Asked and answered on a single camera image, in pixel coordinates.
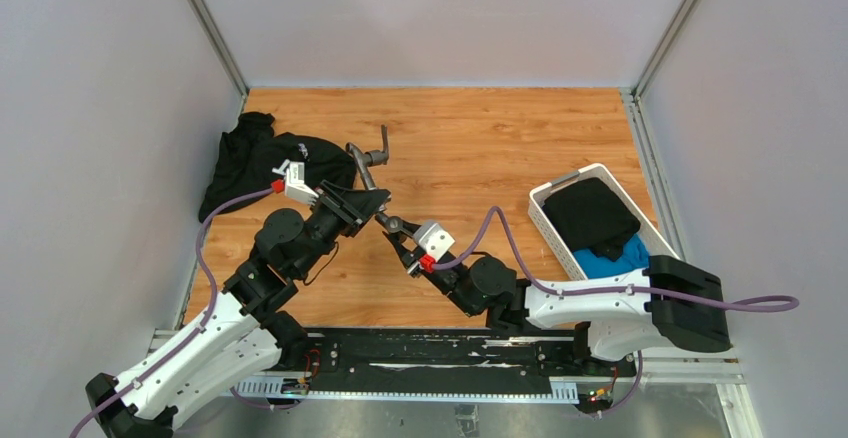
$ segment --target gray metal handle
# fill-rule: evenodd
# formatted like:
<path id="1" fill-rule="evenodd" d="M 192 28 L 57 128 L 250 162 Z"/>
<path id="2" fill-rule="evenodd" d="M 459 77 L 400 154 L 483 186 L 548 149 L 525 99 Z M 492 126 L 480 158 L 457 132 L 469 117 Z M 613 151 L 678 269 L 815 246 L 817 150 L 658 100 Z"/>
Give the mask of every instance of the gray metal handle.
<path id="1" fill-rule="evenodd" d="M 551 180 L 551 188 L 555 188 L 555 187 L 557 187 L 557 186 L 559 186 L 559 185 L 561 185 L 561 184 L 563 184 L 567 181 L 571 181 L 571 180 L 577 178 L 578 176 L 580 176 L 580 170 L 572 171 L 571 173 L 569 173 L 567 175 L 562 175 L 559 178 Z"/>
<path id="2" fill-rule="evenodd" d="M 377 189 L 377 184 L 374 182 L 374 177 L 371 176 L 368 167 L 385 165 L 389 162 L 389 128 L 386 125 L 380 125 L 380 134 L 383 138 L 382 150 L 363 152 L 353 143 L 348 143 L 345 146 L 345 150 L 353 157 L 353 161 L 356 163 L 356 169 L 359 171 L 359 177 L 362 179 L 362 185 L 366 190 Z"/>

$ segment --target basket handle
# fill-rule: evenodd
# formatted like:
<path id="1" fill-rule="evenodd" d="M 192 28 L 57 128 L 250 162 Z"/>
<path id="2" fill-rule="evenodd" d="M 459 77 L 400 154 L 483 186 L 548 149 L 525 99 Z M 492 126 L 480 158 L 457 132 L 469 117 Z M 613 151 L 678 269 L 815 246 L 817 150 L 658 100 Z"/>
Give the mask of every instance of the basket handle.
<path id="1" fill-rule="evenodd" d="M 551 180 L 551 188 L 552 189 L 556 188 L 557 186 L 559 186 L 559 185 L 561 185 L 561 184 L 563 184 L 567 181 L 571 181 L 571 180 L 577 178 L 578 176 L 580 176 L 580 170 L 575 170 L 575 171 L 572 171 L 571 173 L 562 175 L 559 178 Z"/>

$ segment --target wooden floor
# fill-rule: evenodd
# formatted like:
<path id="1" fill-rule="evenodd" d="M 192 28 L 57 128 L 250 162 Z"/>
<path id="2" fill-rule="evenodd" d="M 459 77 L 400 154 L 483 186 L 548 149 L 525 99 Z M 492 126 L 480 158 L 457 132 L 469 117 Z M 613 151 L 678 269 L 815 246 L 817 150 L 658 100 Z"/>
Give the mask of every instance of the wooden floor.
<path id="1" fill-rule="evenodd" d="M 389 214 L 440 221 L 456 238 L 452 251 L 458 253 L 489 207 L 500 205 L 528 267 L 542 279 L 567 277 L 527 216 L 532 188 L 602 162 L 654 220 L 614 89 L 267 89 L 251 91 L 245 111 L 273 114 L 277 133 L 318 136 L 342 147 L 353 141 L 363 150 L 380 147 L 379 127 L 387 124 L 391 158 L 372 174 L 392 192 Z M 219 286 L 247 258 L 265 217 L 284 207 L 308 216 L 306 207 L 272 195 L 214 220 L 205 257 Z M 467 318 L 426 279 L 407 276 L 380 231 L 370 223 L 357 237 L 342 238 L 335 261 L 315 284 L 299 286 L 285 309 L 303 325 L 483 325 L 483 316 Z M 480 249 L 518 270 L 499 224 Z M 186 321 L 204 308 L 208 290 L 205 276 L 198 276 Z"/>

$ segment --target black bracket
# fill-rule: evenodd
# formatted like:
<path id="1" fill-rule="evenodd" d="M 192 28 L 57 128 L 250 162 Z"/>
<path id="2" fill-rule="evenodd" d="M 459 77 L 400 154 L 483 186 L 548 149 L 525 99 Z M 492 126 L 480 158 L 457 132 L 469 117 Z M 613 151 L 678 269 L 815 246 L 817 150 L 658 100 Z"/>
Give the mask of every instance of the black bracket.
<path id="1" fill-rule="evenodd" d="M 724 301 L 717 276 L 670 256 L 652 256 L 644 274 L 652 288 Z M 732 346 L 724 310 L 659 295 L 651 295 L 645 309 L 660 334 L 680 349 L 718 353 Z"/>

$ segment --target blue cloth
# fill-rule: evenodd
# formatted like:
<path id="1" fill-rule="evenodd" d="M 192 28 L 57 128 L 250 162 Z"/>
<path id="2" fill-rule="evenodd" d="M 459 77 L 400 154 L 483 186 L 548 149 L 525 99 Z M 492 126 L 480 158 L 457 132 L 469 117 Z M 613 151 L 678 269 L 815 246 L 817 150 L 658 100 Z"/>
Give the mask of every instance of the blue cloth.
<path id="1" fill-rule="evenodd" d="M 595 256 L 588 248 L 577 250 L 574 252 L 574 258 L 580 268 L 583 268 L 583 273 L 589 279 L 592 278 L 609 278 L 610 276 L 621 275 L 630 271 L 647 268 L 648 254 L 645 244 L 639 235 L 633 235 L 633 238 L 624 245 L 624 252 L 621 258 L 612 261 L 605 256 Z"/>

